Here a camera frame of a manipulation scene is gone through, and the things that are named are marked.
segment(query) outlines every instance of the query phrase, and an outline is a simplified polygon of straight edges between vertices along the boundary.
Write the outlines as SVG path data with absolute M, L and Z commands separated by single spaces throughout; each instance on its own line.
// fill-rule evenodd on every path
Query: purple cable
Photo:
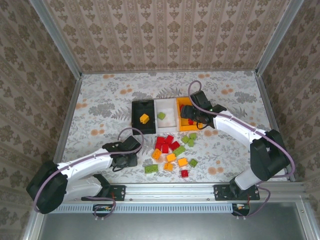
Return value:
M 112 201 L 113 202 L 113 205 L 112 205 L 112 208 L 111 208 L 110 212 L 106 216 L 103 217 L 104 219 L 110 217 L 110 215 L 113 213 L 113 211 L 116 209 L 116 206 L 117 206 L 116 201 L 113 198 L 109 198 L 109 197 L 93 197 L 93 196 L 86 196 L 86 198 L 90 199 L 90 200 L 106 200 L 106 201 Z M 98 218 L 97 210 L 101 209 L 101 208 L 105 208 L 105 206 L 97 206 L 97 207 L 95 207 L 93 215 L 96 218 Z
M 264 188 L 262 186 L 258 186 L 258 185 L 257 185 L 257 188 L 268 192 L 268 196 L 266 197 L 265 201 L 262 203 L 262 205 L 254 213 L 251 213 L 251 214 L 249 214 L 247 216 L 243 216 L 240 212 L 233 210 L 233 212 L 235 212 L 236 214 L 239 215 L 238 217 L 249 218 L 249 217 L 252 217 L 252 216 L 256 215 L 267 204 L 267 202 L 269 201 L 270 196 L 271 196 L 270 190 L 266 189 L 266 188 Z
M 67 165 L 67 166 L 64 166 L 63 168 L 61 169 L 58 169 L 57 171 L 55 171 L 54 173 L 52 173 L 41 185 L 41 187 L 39 188 L 37 194 L 35 195 L 35 198 L 34 198 L 34 201 L 33 201 L 33 209 L 37 212 L 37 213 L 40 213 L 40 211 L 38 210 L 37 208 L 37 202 L 38 202 L 38 199 L 39 199 L 39 196 L 41 194 L 41 192 L 43 191 L 43 189 L 45 188 L 45 186 L 47 185 L 47 183 L 54 178 L 55 175 L 57 175 L 58 173 L 61 173 L 62 171 L 66 170 L 66 169 L 69 169 L 77 164 L 80 164 L 80 163 L 83 163 L 84 161 L 87 161 L 87 160 L 90 160 L 90 159 L 93 159 L 93 158 L 96 158 L 96 157 L 101 157 L 101 156 L 107 156 L 107 155 L 116 155 L 116 154 L 133 154 L 133 153 L 136 153 L 138 152 L 142 146 L 144 145 L 145 143 L 145 138 L 144 138 L 144 135 L 143 133 L 137 129 L 137 128 L 134 128 L 134 127 L 126 127 L 124 128 L 118 135 L 118 140 L 120 138 L 120 135 L 125 131 L 125 130 L 129 130 L 129 129 L 132 129 L 132 130 L 135 130 L 137 131 L 138 133 L 140 133 L 141 137 L 142 137 L 142 141 L 141 141 L 141 145 L 135 149 L 135 150 L 131 150 L 131 151 L 115 151 L 115 152 L 106 152 L 106 153 L 99 153 L 99 154 L 96 154 L 96 155 L 91 155 L 91 156 L 88 156 L 88 157 L 85 157 L 83 159 L 80 159 L 79 161 L 75 161 L 73 163 L 71 163 L 70 165 Z
M 226 114 L 223 114 L 223 113 L 217 113 L 217 112 L 213 112 L 213 111 L 207 111 L 207 110 L 202 109 L 201 107 L 197 106 L 197 105 L 195 104 L 195 102 L 191 99 L 191 94 L 190 94 L 190 92 L 191 92 L 191 86 L 192 86 L 194 83 L 199 83 L 199 85 L 200 85 L 199 91 L 200 91 L 201 88 L 202 88 L 202 84 L 201 84 L 201 82 L 198 81 L 198 80 L 194 80 L 193 82 L 191 82 L 190 85 L 189 85 L 189 87 L 188 87 L 188 97 L 189 97 L 189 99 L 190 99 L 190 101 L 191 101 L 191 103 L 192 103 L 192 105 L 193 105 L 194 107 L 196 107 L 197 109 L 199 109 L 200 111 L 202 111 L 202 112 L 204 112 L 204 113 L 211 114 L 211 115 L 217 115 L 217 116 L 220 116 L 220 117 L 224 117 L 224 118 L 227 118 L 227 119 L 229 119 L 229 120 L 231 120 L 231 121 L 234 121 L 234 122 L 240 124 L 241 126 L 245 127 L 246 129 L 249 129 L 251 132 L 254 132 L 255 134 L 259 135 L 260 137 L 266 139 L 268 142 L 270 142 L 271 144 L 273 144 L 274 146 L 276 146 L 278 149 L 280 149 L 281 152 L 284 153 L 284 155 L 286 155 L 286 157 L 289 159 L 290 164 L 291 164 L 291 171 L 290 171 L 289 173 L 287 173 L 287 174 L 284 174 L 284 175 L 273 176 L 273 178 L 285 178 L 285 177 L 288 177 L 288 176 L 292 175 L 292 174 L 295 172 L 295 170 L 296 170 L 295 162 L 294 162 L 294 160 L 292 159 L 292 157 L 290 156 L 290 154 L 289 154 L 282 146 L 280 146 L 278 143 L 276 143 L 275 141 L 273 141 L 273 140 L 270 139 L 269 137 L 263 135 L 261 132 L 256 131 L 256 128 L 250 127 L 250 126 L 244 124 L 243 122 L 239 121 L 238 119 L 232 118 L 232 117 L 229 116 L 229 115 L 226 115 Z

